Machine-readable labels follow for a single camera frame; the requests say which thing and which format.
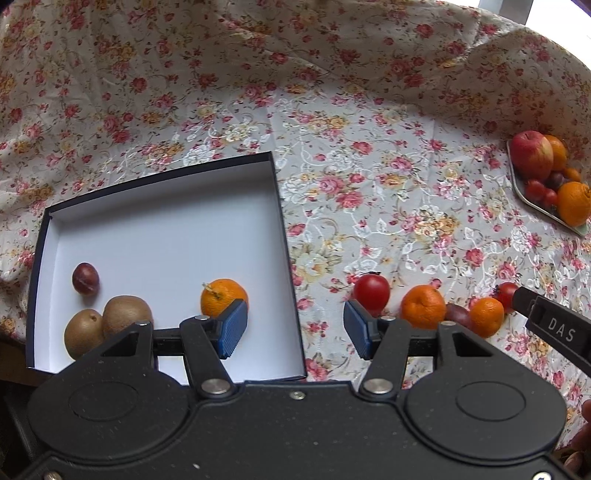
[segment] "round circular pad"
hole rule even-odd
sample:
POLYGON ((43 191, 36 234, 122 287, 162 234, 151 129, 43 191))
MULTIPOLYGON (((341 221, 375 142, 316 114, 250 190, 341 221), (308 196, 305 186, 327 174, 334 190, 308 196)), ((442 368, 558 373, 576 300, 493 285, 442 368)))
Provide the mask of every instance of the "round circular pad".
POLYGON ((526 458, 556 443, 566 406, 551 384, 509 359, 463 360, 408 392, 405 411, 429 441, 466 460, 493 462, 526 458))
POLYGON ((176 380, 126 357, 74 363, 41 385, 28 406, 42 442, 84 460, 123 459, 154 448, 188 411, 176 380))
POLYGON ((464 413, 484 421, 509 420, 525 408, 525 399, 519 391, 497 382, 466 385, 458 391, 456 402, 464 413))
POLYGON ((70 397, 70 408, 86 420, 120 419, 132 411, 138 392, 120 382, 97 382, 76 390, 70 397))

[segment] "blue gripper pad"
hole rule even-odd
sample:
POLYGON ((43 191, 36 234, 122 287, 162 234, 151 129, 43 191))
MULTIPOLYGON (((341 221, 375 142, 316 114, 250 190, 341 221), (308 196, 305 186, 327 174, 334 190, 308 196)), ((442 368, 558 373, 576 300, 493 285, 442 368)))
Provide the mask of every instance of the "blue gripper pad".
POLYGON ((248 305, 244 300, 234 300, 216 318, 217 355, 222 360, 234 352, 248 324, 248 305))
POLYGON ((343 309, 343 324, 357 354, 364 360, 371 360, 381 340, 377 320, 357 300, 348 300, 343 309))

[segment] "finger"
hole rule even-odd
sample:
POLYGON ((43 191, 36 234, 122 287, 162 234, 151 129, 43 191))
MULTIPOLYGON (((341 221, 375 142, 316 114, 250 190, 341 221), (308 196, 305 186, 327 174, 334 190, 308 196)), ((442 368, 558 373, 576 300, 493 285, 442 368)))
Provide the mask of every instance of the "finger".
POLYGON ((591 448, 591 423, 586 423, 581 427, 570 442, 570 446, 579 451, 591 448))
POLYGON ((591 421, 591 400, 585 400, 581 407, 581 413, 583 418, 587 421, 591 421))
POLYGON ((570 457, 566 459, 564 463, 564 468, 566 468, 569 472, 578 473, 581 467, 583 466, 583 452, 576 452, 573 453, 570 457))

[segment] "pink flower pattern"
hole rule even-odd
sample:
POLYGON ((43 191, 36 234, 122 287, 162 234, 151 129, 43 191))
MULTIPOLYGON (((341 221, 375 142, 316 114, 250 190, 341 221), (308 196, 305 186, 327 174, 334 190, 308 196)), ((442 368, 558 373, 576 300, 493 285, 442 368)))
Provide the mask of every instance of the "pink flower pattern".
MULTIPOLYGON (((0 281, 11 292, 0 299, 0 334, 24 341, 20 300, 47 205, 266 150, 310 380, 363 371, 340 323, 368 270, 397 279, 392 314, 416 284, 467 307, 514 281, 589 316, 591 238, 526 210, 504 179, 505 141, 525 129, 564 138, 591 179, 581 94, 591 74, 483 11, 395 4, 212 0, 191 16, 142 0, 117 3, 116 16, 112 0, 12 4, 0 32, 0 281)), ((490 341, 573 411, 591 394, 520 315, 490 341)), ((413 362, 405 386, 428 372, 413 362)), ((579 425, 574 415, 563 440, 579 425)))

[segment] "metal screw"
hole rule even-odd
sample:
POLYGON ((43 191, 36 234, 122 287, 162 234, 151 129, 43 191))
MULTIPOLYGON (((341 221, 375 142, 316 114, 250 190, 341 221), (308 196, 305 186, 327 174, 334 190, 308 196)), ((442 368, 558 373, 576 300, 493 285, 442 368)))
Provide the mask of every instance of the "metal screw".
POLYGON ((221 395, 230 391, 230 383, 223 378, 210 378, 201 384, 201 389, 211 395, 221 395))
POLYGON ((386 380, 385 378, 371 378, 363 382, 363 387, 369 393, 383 395, 385 393, 391 392, 394 388, 394 385, 390 380, 386 380))
POLYGON ((294 400, 303 400, 306 397, 304 392, 296 390, 295 392, 290 392, 290 397, 294 400))

